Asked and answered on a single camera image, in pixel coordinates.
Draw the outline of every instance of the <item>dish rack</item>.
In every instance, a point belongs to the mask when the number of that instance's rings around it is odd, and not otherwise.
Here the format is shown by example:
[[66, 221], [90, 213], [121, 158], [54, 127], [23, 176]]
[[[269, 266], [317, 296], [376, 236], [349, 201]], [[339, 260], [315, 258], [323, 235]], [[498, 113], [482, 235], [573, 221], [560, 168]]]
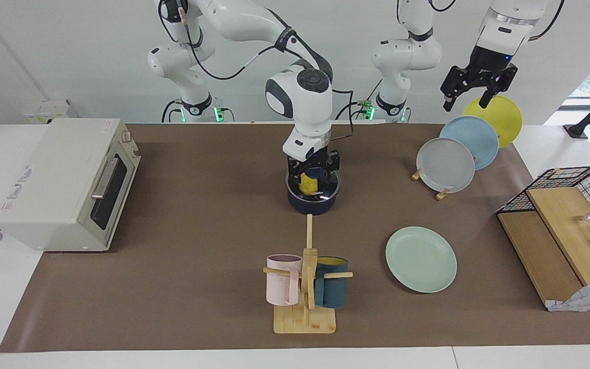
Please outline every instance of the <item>dish rack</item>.
[[543, 303], [590, 285], [590, 166], [539, 175], [496, 214]]

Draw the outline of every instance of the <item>green led indicator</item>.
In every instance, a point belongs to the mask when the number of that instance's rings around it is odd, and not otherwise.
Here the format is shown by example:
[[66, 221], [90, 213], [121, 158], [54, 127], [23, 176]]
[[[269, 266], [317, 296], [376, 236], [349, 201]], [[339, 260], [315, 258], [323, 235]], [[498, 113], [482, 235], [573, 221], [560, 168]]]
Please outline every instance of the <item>green led indicator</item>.
[[220, 108], [215, 108], [215, 117], [218, 121], [224, 121], [224, 113]]

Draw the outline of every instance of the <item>plate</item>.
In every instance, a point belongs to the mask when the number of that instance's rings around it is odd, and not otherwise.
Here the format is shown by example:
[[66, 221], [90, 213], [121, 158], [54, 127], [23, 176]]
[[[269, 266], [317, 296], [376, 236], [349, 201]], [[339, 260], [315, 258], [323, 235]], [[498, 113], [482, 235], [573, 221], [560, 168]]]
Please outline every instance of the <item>plate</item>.
[[513, 142], [522, 129], [522, 114], [515, 102], [505, 96], [495, 96], [486, 109], [479, 105], [479, 98], [468, 104], [464, 115], [482, 118], [498, 133], [499, 147]]
[[470, 115], [452, 119], [440, 131], [440, 136], [467, 147], [475, 157], [475, 170], [486, 168], [498, 156], [498, 133], [484, 119]]
[[386, 263], [400, 283], [427, 294], [444, 290], [457, 274], [457, 259], [450, 244], [423, 227], [393, 233], [386, 244]]
[[434, 191], [459, 192], [473, 180], [475, 161], [463, 144], [439, 137], [422, 145], [416, 158], [420, 178]]

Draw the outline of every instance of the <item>brown tabletop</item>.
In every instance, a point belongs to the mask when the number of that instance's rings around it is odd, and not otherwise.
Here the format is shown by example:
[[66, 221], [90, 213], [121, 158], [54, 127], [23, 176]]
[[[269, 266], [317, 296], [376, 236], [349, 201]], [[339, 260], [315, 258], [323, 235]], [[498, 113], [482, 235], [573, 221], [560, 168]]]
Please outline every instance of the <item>brown tabletop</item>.
[[[44, 254], [0, 352], [590, 343], [590, 311], [548, 313], [494, 215], [531, 181], [512, 145], [436, 201], [410, 175], [441, 126], [358, 126], [334, 141], [341, 189], [313, 239], [349, 259], [347, 304], [335, 334], [277, 335], [265, 257], [305, 245], [284, 183], [292, 126], [130, 128], [142, 161], [111, 249]], [[454, 248], [442, 292], [413, 292], [388, 270], [386, 241], [412, 225]]]

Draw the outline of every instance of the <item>wooden shelf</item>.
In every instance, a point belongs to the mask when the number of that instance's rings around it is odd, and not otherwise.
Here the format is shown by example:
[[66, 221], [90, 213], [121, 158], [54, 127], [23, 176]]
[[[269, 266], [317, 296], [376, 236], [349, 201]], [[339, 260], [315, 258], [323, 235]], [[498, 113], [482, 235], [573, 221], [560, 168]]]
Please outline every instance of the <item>wooden shelf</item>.
[[576, 187], [533, 189], [527, 194], [580, 282], [590, 285], [590, 230], [580, 222], [590, 213], [587, 199]]
[[582, 284], [536, 212], [498, 215], [541, 301], [566, 301]]

